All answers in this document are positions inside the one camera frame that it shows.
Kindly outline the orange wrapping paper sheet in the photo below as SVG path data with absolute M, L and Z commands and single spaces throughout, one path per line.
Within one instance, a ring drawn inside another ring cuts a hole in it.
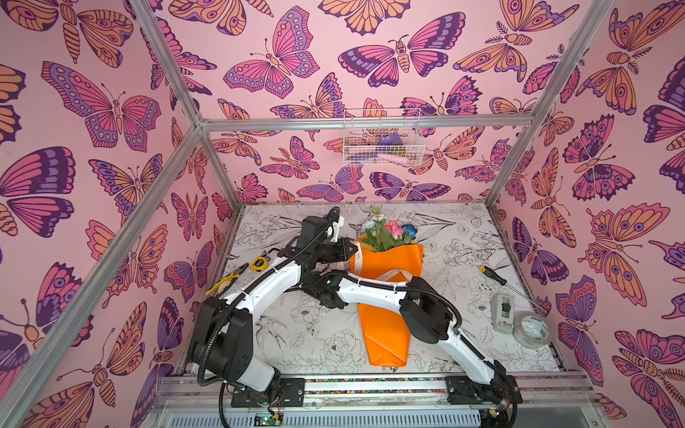
M 422 245 L 405 244 L 377 253 L 371 246 L 362 242 L 365 238 L 366 236 L 362 235 L 356 243 L 364 245 L 376 253 L 376 256 L 381 257 L 381 261 L 374 262 L 374 265 L 390 269 L 406 269 L 414 277 L 422 274 L 424 258 Z M 358 312 L 369 364 L 374 367 L 407 365 L 410 330 L 400 314 L 400 300 L 401 294 L 394 290 L 386 291 L 365 286 L 360 288 Z

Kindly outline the white ribbon bundle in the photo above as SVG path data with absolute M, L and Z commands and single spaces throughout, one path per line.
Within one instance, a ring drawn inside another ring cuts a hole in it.
M 390 283 L 409 282 L 414 277 L 406 269 L 390 269 L 389 267 L 374 265 L 374 262 L 381 261 L 381 257 L 376 256 L 376 253 L 367 249 L 360 243 L 356 243 L 355 245 L 357 251 L 349 261 L 350 271 L 353 275 L 379 282 Z

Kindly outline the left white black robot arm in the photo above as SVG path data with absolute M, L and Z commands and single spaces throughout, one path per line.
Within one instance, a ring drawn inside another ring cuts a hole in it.
M 199 385 L 229 384 L 268 404 L 278 397 L 281 374 L 254 356 L 254 325 L 289 290 L 305 292 L 329 309 L 345 308 L 338 294 L 342 278 L 315 271 L 319 264 L 345 262 L 356 253 L 352 240 L 339 236 L 343 225 L 338 207 L 324 217 L 306 217 L 271 267 L 244 288 L 202 303 L 187 349 L 187 358 L 198 365 Z

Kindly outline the pink fake rose stem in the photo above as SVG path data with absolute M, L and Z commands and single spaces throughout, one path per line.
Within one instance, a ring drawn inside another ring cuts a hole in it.
M 386 250 L 404 245 L 403 228 L 396 221 L 386 222 L 383 226 L 381 241 Z

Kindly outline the white fake flower stem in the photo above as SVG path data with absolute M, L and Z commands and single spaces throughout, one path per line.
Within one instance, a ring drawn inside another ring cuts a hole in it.
M 377 253 L 388 251 L 384 248 L 381 238 L 383 226 L 389 221 L 379 207 L 372 207 L 369 219 L 362 225 L 364 235 L 366 236 L 362 242 L 371 246 Z

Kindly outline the blue fake flower stem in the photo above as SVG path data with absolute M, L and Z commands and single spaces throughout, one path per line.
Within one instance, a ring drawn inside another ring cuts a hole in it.
M 412 224 L 406 224 L 402 227 L 403 230 L 403 237 L 402 239 L 405 242 L 412 242 L 416 239 L 417 236 L 417 227 L 412 225 Z

